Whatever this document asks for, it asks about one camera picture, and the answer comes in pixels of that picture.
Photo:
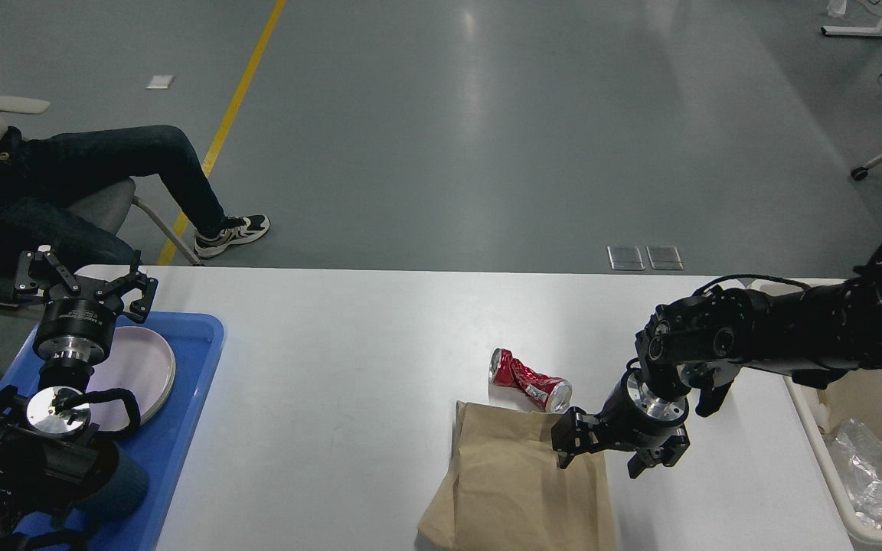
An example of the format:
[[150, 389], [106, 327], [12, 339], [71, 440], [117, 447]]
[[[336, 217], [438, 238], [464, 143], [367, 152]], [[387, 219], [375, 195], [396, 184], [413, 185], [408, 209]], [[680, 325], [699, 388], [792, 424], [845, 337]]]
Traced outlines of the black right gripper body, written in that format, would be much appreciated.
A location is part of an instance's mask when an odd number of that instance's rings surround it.
[[599, 443], [608, 450], [681, 455], [690, 445], [684, 428], [688, 399], [665, 399], [641, 380], [640, 372], [625, 372], [599, 412], [603, 434]]

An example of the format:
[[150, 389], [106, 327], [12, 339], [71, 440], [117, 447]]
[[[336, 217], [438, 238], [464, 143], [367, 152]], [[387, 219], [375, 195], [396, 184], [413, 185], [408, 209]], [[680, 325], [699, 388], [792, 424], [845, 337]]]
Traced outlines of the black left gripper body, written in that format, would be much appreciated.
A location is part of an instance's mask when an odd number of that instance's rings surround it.
[[34, 338], [34, 352], [42, 360], [73, 358], [88, 365], [111, 355], [116, 313], [98, 301], [62, 298], [48, 302]]

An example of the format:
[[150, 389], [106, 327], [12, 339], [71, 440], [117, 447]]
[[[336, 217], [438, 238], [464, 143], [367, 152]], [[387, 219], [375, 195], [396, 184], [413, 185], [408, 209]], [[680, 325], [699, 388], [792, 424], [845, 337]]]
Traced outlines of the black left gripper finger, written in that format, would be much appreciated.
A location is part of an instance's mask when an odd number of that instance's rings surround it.
[[143, 272], [141, 265], [141, 252], [134, 251], [129, 271], [109, 282], [105, 280], [93, 293], [93, 299], [115, 317], [123, 316], [136, 324], [143, 324], [152, 313], [160, 283]]
[[39, 246], [35, 251], [22, 251], [18, 256], [11, 287], [14, 302], [29, 303], [38, 299], [50, 302], [80, 297], [81, 293], [83, 285], [59, 260], [52, 246]]

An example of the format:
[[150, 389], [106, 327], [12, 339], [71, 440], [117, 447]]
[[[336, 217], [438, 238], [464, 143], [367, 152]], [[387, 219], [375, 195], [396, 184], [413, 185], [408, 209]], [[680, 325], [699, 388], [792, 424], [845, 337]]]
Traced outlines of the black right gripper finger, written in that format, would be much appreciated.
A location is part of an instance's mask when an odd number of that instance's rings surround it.
[[637, 448], [635, 454], [628, 460], [628, 475], [636, 479], [648, 468], [675, 467], [689, 447], [689, 440], [668, 440], [658, 448]]
[[550, 445], [557, 454], [557, 467], [568, 468], [578, 455], [594, 454], [608, 449], [608, 426], [600, 415], [590, 415], [578, 407], [570, 407], [550, 428]]

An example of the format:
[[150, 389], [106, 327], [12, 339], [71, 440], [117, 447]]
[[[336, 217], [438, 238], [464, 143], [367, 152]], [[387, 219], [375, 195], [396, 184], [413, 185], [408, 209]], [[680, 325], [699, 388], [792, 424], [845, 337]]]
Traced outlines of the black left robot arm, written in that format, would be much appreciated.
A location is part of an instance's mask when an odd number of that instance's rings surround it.
[[69, 529], [73, 510], [118, 522], [147, 495], [148, 475], [120, 446], [142, 423], [136, 395], [88, 388], [116, 320], [150, 313], [158, 282], [139, 264], [134, 252], [125, 275], [101, 280], [74, 275], [49, 246], [20, 255], [11, 297], [44, 305], [34, 336], [42, 365], [31, 395], [0, 390], [0, 550], [87, 550], [95, 529]]

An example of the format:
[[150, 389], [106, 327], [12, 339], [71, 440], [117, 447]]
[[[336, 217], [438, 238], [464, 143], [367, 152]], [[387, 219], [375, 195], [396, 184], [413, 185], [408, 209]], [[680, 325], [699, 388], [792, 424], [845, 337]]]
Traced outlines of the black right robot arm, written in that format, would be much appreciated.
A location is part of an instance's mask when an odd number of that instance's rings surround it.
[[636, 356], [601, 412], [571, 407], [550, 429], [557, 467], [603, 450], [628, 452], [628, 474], [675, 466], [690, 444], [688, 394], [711, 416], [741, 370], [825, 390], [854, 370], [882, 370], [882, 244], [837, 285], [781, 279], [769, 295], [711, 280], [665, 305], [635, 334]]

